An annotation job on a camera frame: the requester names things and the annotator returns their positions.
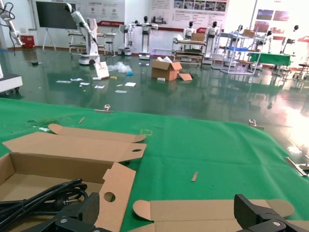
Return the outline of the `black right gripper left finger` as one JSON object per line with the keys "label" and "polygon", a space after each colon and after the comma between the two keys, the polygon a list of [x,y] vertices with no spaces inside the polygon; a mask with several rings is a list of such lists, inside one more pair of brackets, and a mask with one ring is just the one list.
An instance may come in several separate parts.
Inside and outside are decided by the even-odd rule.
{"label": "black right gripper left finger", "polygon": [[27,232],[102,232],[96,227],[99,215],[99,194],[91,193],[82,203],[65,206],[47,222],[26,229]]}

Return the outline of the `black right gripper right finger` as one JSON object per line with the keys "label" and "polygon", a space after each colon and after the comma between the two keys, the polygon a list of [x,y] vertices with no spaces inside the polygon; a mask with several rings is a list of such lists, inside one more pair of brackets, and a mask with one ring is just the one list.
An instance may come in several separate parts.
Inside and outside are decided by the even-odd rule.
{"label": "black right gripper right finger", "polygon": [[234,217],[242,232],[306,232],[271,208],[251,203],[244,195],[234,197]]}

